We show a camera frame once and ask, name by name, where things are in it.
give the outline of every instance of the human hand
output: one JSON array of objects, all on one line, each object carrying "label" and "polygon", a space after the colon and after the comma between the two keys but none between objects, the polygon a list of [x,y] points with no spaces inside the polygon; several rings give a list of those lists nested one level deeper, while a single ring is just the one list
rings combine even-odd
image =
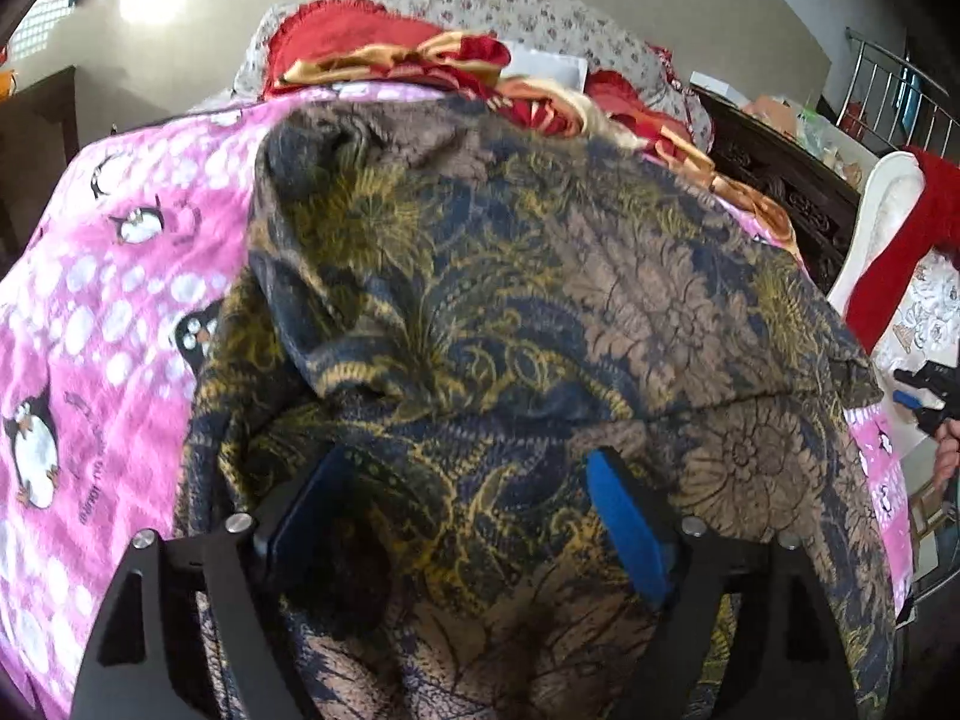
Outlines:
[{"label": "human hand", "polygon": [[933,485],[942,493],[957,466],[960,466],[960,420],[945,419],[933,437],[937,440]]}]

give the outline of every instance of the silver screw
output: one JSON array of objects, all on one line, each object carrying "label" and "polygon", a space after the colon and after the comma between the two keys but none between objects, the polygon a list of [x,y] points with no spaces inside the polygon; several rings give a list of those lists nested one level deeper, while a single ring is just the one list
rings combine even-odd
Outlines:
[{"label": "silver screw", "polygon": [[133,543],[133,549],[146,549],[156,540],[157,532],[152,531],[150,528],[144,528],[142,531],[137,531],[133,535],[131,543]]},{"label": "silver screw", "polygon": [[684,517],[680,521],[680,529],[688,536],[699,538],[704,533],[707,533],[707,523],[703,522],[699,517]]},{"label": "silver screw", "polygon": [[231,533],[243,533],[251,525],[253,525],[253,517],[246,512],[231,514],[227,517],[227,531]]},{"label": "silver screw", "polygon": [[795,533],[780,531],[776,534],[776,543],[784,549],[794,550],[800,546],[800,538]]}]

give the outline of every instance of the red ruffled pillow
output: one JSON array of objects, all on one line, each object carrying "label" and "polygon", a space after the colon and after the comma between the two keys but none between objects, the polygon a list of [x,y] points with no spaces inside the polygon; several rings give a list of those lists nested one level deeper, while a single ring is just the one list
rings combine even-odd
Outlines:
[{"label": "red ruffled pillow", "polygon": [[371,0],[315,0],[287,18],[268,44],[263,95],[298,59],[349,53],[372,43],[416,47],[443,32],[420,19],[392,13]]}]

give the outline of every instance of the paisley pattern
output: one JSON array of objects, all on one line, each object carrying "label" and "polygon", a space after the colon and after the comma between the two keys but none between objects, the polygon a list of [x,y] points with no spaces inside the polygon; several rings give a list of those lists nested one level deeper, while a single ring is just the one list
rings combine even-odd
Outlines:
[{"label": "paisley pattern", "polygon": [[[265,139],[248,247],[178,523],[208,531],[325,442],[350,448],[319,568],[275,631],[323,717],[607,712],[656,620],[584,487],[599,445],[721,533],[798,533],[863,714],[882,713],[892,591],[843,417],[880,394],[793,258],[712,197],[482,103],[341,100]],[[734,624],[725,604],[691,713]]]}]

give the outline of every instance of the floral headboard cover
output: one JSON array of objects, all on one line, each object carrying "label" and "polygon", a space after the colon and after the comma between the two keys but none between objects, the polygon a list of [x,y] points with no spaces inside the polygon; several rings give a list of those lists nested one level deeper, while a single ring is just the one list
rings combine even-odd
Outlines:
[{"label": "floral headboard cover", "polygon": [[[701,151],[713,144],[713,122],[700,99],[680,83],[670,52],[643,42],[594,8],[578,0],[374,0],[408,16],[445,28],[493,30],[545,52],[582,56],[593,70],[623,74],[655,111],[685,122]],[[237,98],[255,100],[263,89],[267,43],[298,2],[276,4],[263,15],[233,80]]]}]

